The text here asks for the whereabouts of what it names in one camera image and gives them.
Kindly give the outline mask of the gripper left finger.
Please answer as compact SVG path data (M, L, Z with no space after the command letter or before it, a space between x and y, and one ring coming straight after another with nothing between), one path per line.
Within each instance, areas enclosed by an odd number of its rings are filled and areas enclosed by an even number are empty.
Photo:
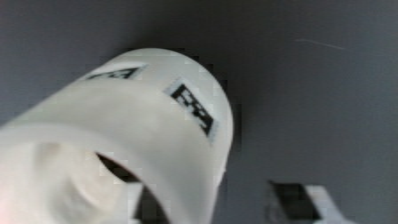
M156 204L150 192L141 183L125 185L127 217L131 224L152 224L156 216Z

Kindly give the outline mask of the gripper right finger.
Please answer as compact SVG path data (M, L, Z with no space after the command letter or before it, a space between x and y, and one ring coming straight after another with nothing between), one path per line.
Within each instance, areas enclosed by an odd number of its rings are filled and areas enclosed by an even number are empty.
M268 182L266 224L355 224L321 185Z

